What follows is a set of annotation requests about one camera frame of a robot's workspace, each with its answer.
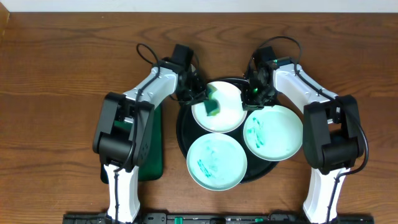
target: white plate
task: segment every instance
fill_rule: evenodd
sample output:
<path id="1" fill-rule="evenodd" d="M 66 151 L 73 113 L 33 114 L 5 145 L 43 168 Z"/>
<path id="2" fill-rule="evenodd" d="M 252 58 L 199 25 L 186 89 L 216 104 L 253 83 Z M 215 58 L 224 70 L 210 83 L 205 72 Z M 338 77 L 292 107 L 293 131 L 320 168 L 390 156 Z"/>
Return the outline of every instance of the white plate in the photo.
<path id="1" fill-rule="evenodd" d="M 300 118 L 283 106 L 254 111 L 243 127 L 244 142 L 261 159 L 281 161 L 293 156 L 303 142 Z"/>
<path id="2" fill-rule="evenodd" d="M 188 171 L 209 190 L 228 190 L 242 181 L 248 160 L 242 146 L 230 136 L 211 133 L 198 138 L 189 148 Z"/>
<path id="3" fill-rule="evenodd" d="M 208 85 L 217 90 L 212 99 L 217 100 L 220 112 L 214 116 L 207 116 L 204 103 L 192 106 L 192 115 L 203 129 L 212 133 L 227 133 L 239 127 L 247 111 L 243 111 L 241 90 L 227 82 L 211 82 Z"/>

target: brown tabletop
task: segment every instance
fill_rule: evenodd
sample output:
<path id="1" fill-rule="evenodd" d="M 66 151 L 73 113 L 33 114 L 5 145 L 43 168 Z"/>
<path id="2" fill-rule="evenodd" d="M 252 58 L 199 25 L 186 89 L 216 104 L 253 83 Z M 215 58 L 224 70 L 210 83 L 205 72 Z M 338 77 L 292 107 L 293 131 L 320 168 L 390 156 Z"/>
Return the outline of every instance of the brown tabletop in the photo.
<path id="1" fill-rule="evenodd" d="M 370 160 L 345 180 L 338 213 L 397 223 L 397 21 L 397 14 L 12 13 L 0 48 L 0 223 L 61 223 L 67 212 L 108 208 L 91 143 L 105 94 L 130 90 L 150 72 L 138 42 L 160 57 L 189 45 L 216 78 L 241 76 L 255 47 L 275 35 L 301 41 L 303 69 L 358 101 Z M 272 45 L 277 55 L 297 55 L 286 40 Z M 178 104 L 166 99 L 163 109 L 164 174 L 140 183 L 142 207 L 300 211 L 310 182 L 302 150 L 257 181 L 212 192 L 188 173 L 175 134 Z"/>

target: white wall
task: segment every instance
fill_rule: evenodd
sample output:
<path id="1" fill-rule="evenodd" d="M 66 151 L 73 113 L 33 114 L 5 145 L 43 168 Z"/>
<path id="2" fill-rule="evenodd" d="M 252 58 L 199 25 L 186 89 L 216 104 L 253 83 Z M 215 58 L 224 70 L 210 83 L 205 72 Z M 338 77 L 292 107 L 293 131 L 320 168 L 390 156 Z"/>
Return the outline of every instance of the white wall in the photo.
<path id="1" fill-rule="evenodd" d="M 398 12 L 398 0 L 0 0 L 10 12 Z"/>

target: cable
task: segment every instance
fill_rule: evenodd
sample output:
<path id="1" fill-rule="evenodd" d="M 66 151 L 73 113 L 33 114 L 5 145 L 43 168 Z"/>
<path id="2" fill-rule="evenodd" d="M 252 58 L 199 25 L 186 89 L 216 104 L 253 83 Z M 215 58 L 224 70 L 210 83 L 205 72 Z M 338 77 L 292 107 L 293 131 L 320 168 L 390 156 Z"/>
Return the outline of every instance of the cable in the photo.
<path id="1" fill-rule="evenodd" d="M 299 63 L 299 61 L 300 61 L 300 59 L 301 59 L 301 56 L 302 56 L 302 53 L 303 53 L 303 50 L 302 50 L 302 48 L 301 48 L 300 42 L 298 42 L 297 40 L 295 40 L 295 39 L 292 38 L 292 37 L 288 37 L 288 36 L 276 36 L 276 37 L 272 37 L 272 38 L 270 38 L 270 39 L 264 41 L 257 49 L 260 49 L 263 45 L 266 45 L 268 42 L 270 42 L 270 41 L 272 41 L 272 40 L 275 40 L 275 39 L 288 39 L 288 40 L 291 40 L 292 42 L 295 42 L 295 43 L 297 44 L 297 47 L 298 47 L 298 49 L 299 49 L 299 51 L 300 51 L 299 54 L 298 54 L 298 58 L 297 58 L 297 60 L 294 60 L 294 59 L 291 58 L 292 61 L 293 61 L 293 63 L 294 63 L 294 72 L 295 72 L 295 74 L 296 74 L 305 84 L 307 84 L 309 87 L 311 87 L 313 90 L 315 90 L 316 93 L 318 93 L 319 95 L 321 95 L 321 96 L 327 98 L 327 99 L 330 100 L 330 101 L 335 102 L 335 103 L 346 113 L 346 115 L 348 115 L 348 116 L 353 120 L 354 124 L 357 126 L 358 131 L 360 132 L 360 134 L 361 134 L 361 136 L 362 136 L 362 139 L 363 139 L 363 141 L 364 141 L 364 149 L 365 149 L 364 151 L 365 151 L 365 152 L 364 152 L 364 160 L 362 161 L 362 164 L 361 164 L 357 169 L 355 169 L 355 170 L 351 170 L 351 171 L 348 171 L 348 172 L 344 172 L 344 173 L 338 174 L 338 175 L 335 177 L 335 184 L 334 184 L 333 190 L 332 190 L 332 192 L 331 192 L 331 197 L 330 197 L 329 206 L 328 206 L 328 213 L 327 213 L 327 215 L 326 215 L 326 224 L 329 224 L 330 210 L 331 210 L 331 206 L 333 205 L 333 200 L 334 200 L 334 198 L 335 198 L 335 194 L 336 194 L 336 190 L 337 190 L 337 185 L 338 185 L 338 183 L 340 182 L 340 177 L 345 176 L 345 175 L 356 174 L 356 173 L 358 173 L 359 171 L 363 170 L 363 169 L 365 168 L 366 164 L 368 163 L 368 159 L 369 159 L 369 145 L 368 145 L 368 139 L 366 138 L 365 132 L 363 131 L 363 128 L 362 128 L 362 126 L 360 125 L 359 121 L 355 118 L 355 116 L 354 116 L 351 112 L 349 112 L 349 111 L 347 111 L 347 110 L 344 110 L 345 107 L 344 107 L 343 104 L 341 104 L 341 103 L 340 103 L 338 100 L 336 100 L 335 98 L 333 98 L 333 97 L 331 97 L 331 96 L 325 94 L 324 92 L 322 92 L 322 89 L 317 89 L 317 88 L 316 88 L 315 86 L 313 86 L 310 82 L 308 82 L 303 76 L 301 76 L 300 71 L 297 70 L 297 64 Z M 250 69 L 251 62 L 252 62 L 252 60 L 253 60 L 253 56 L 254 56 L 254 53 L 256 52 L 256 50 L 253 52 L 253 54 L 252 54 L 252 56 L 251 56 L 251 58 L 250 58 L 250 60 L 249 60 L 248 67 L 247 67 L 247 69 L 246 69 L 245 75 L 248 74 L 248 71 L 249 71 L 249 69 Z"/>
<path id="2" fill-rule="evenodd" d="M 119 213 L 119 198 L 118 198 L 118 177 L 119 177 L 119 174 L 118 174 L 118 172 L 119 171 L 121 171 L 122 169 L 124 169 L 124 168 L 126 168 L 126 165 L 128 164 L 128 162 L 131 160 L 131 157 L 132 157 L 132 153 L 135 151 L 135 148 L 136 148 L 136 146 L 137 146 L 137 144 L 136 144 L 136 138 L 137 138 L 137 129 L 138 129 L 138 122 L 137 122 L 137 120 L 138 120 L 138 109 L 139 109 L 139 106 L 138 106 L 138 104 L 139 104 L 139 98 L 141 97 L 141 95 L 142 95 L 142 92 L 145 90 L 145 88 L 147 88 L 154 80 L 156 80 L 158 77 L 159 77 L 159 75 L 160 75 L 160 63 L 159 63 L 159 58 L 157 57 L 157 55 L 156 55 L 156 53 L 154 52 L 154 50 L 152 50 L 151 49 L 151 47 L 149 47 L 148 45 L 146 45 L 146 44 L 142 44 L 142 43 L 139 43 L 139 44 L 137 44 L 137 46 L 136 46 L 136 50 L 137 50 L 137 53 L 138 53 L 138 55 L 140 55 L 140 57 L 142 58 L 142 59 L 144 59 L 146 62 L 148 62 L 148 63 L 150 63 L 152 66 L 154 65 L 154 63 L 153 62 L 151 62 L 150 60 L 148 60 L 148 59 L 146 59 L 142 54 L 141 54 L 141 52 L 139 51 L 139 47 L 140 46 L 143 46 L 143 47 L 145 47 L 146 49 L 148 49 L 150 52 L 151 52 L 151 54 L 155 57 L 155 61 L 156 61 L 156 65 L 157 65 L 157 71 L 156 71 L 156 74 L 155 74 L 155 76 L 153 77 L 153 78 L 151 78 L 147 83 L 145 83 L 138 91 L 137 91 L 137 96 L 136 96 L 136 103 L 134 104 L 134 130 L 133 130 L 133 134 L 132 134 L 132 146 L 131 146 L 131 148 L 130 148 L 130 151 L 129 151 L 129 154 L 127 155 L 127 158 L 126 158 L 126 160 L 122 163 L 122 165 L 119 167 L 119 168 L 117 168 L 117 169 L 115 169 L 113 172 L 114 172 L 114 181 L 115 181 L 115 184 L 114 184 L 114 196 L 115 196 L 115 212 L 116 212 L 116 214 L 115 214 L 115 223 L 116 224 L 119 224 L 119 222 L 118 222 L 118 213 Z"/>

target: black tray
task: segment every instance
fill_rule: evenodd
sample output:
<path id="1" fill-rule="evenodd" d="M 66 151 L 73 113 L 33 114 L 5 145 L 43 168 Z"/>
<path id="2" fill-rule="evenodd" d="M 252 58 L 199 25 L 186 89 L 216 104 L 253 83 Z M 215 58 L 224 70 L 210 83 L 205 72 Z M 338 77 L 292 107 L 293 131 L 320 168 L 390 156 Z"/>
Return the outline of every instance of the black tray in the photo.
<path id="1" fill-rule="evenodd" d="M 234 84 L 237 87 L 239 87 L 240 85 L 248 85 L 248 82 L 241 78 L 222 78 L 214 81 L 228 82 Z M 251 111 L 248 111 L 244 122 L 246 122 L 246 119 L 250 114 Z M 242 145 L 248 159 L 248 169 L 241 181 L 241 184 L 254 181 L 263 177 L 278 164 L 278 162 L 271 162 L 260 159 L 249 150 L 243 139 L 244 122 L 235 130 L 225 133 L 226 135 L 231 136 L 232 138 L 237 140 L 238 143 Z M 195 118 L 192 115 L 191 106 L 181 106 L 177 118 L 177 141 L 185 158 L 187 158 L 188 150 L 193 142 L 197 140 L 200 136 L 209 133 L 209 131 L 204 130 L 195 121 Z"/>

